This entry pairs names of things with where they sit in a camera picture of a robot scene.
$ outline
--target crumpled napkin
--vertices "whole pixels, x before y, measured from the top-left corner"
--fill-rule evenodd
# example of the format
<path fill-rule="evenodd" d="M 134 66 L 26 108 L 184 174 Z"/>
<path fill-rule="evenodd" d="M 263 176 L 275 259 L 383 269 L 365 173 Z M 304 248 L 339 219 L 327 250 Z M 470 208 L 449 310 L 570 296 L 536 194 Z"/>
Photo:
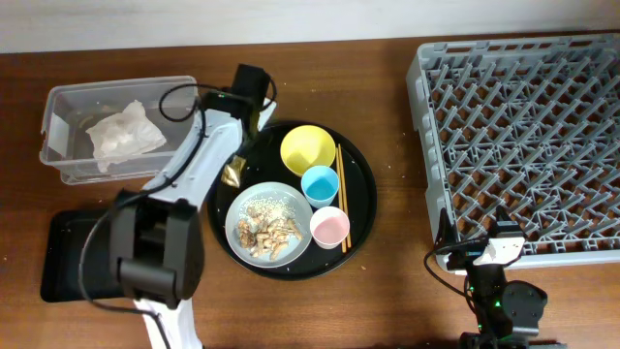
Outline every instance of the crumpled napkin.
<path fill-rule="evenodd" d="M 147 117 L 144 106 L 134 101 L 118 112 L 99 121 L 86 130 L 95 145 L 93 156 L 102 173 L 110 164 L 120 164 L 128 159 L 109 157 L 140 155 L 166 143 L 162 132 Z"/>

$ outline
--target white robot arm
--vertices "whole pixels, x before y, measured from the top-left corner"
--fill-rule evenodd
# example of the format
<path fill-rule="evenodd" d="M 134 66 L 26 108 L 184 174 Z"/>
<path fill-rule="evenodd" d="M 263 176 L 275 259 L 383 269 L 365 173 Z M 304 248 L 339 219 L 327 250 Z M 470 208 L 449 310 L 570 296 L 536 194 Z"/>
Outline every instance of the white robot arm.
<path fill-rule="evenodd" d="M 195 114 L 190 134 L 142 188 L 148 195 L 130 205 L 136 194 L 116 199 L 123 205 L 111 215 L 110 271 L 136 308 L 158 314 L 162 329 L 143 315 L 153 348 L 166 348 L 162 335 L 173 349 L 202 348 L 191 299 L 204 264 L 199 213 L 226 161 L 275 110 L 273 100 L 264 108 L 270 84 L 275 87 L 263 69 L 240 65 L 230 93 L 212 92 L 201 101 L 203 113 Z"/>

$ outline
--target pink cup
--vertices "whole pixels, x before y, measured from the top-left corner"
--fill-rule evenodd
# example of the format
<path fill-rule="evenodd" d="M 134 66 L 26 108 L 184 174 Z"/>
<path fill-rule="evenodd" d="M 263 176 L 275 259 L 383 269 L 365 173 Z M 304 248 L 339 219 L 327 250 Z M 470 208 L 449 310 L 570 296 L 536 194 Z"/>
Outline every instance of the pink cup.
<path fill-rule="evenodd" d="M 338 207 L 318 209 L 310 219 L 310 233 L 314 241 L 324 249 L 338 246 L 349 234 L 349 217 Z"/>

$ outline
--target white plate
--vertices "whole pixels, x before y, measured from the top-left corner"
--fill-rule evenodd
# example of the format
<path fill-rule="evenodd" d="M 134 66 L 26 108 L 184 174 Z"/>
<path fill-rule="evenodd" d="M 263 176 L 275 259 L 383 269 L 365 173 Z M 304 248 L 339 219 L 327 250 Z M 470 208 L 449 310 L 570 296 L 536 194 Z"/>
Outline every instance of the white plate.
<path fill-rule="evenodd" d="M 245 202 L 255 199 L 283 199 L 287 201 L 294 209 L 293 219 L 303 235 L 302 241 L 295 237 L 290 237 L 289 247 L 281 251 L 275 261 L 269 259 L 269 254 L 264 254 L 258 258 L 252 257 L 249 249 L 241 247 L 237 224 Z M 243 262 L 259 268 L 278 268 L 294 261 L 310 244 L 312 240 L 312 235 L 310 235 L 310 218 L 312 218 L 312 207 L 310 207 L 303 195 L 292 186 L 278 182 L 260 183 L 245 189 L 232 202 L 226 215 L 226 239 L 232 251 Z"/>

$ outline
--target wooden chopsticks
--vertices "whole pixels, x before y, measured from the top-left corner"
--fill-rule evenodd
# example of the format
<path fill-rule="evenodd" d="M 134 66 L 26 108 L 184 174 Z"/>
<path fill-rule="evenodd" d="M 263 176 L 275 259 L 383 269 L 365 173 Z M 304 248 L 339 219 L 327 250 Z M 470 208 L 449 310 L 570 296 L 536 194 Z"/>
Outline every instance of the wooden chopsticks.
<path fill-rule="evenodd" d="M 349 216 L 347 183 L 345 181 L 345 167 L 342 159 L 342 145 L 340 144 L 338 144 L 338 151 L 336 152 L 336 170 L 338 173 L 338 179 L 340 180 L 340 187 L 338 188 L 338 207 L 342 209 L 347 216 Z M 342 241 L 342 253 L 347 253 L 347 248 L 351 248 L 351 232 L 349 232 L 347 238 Z"/>

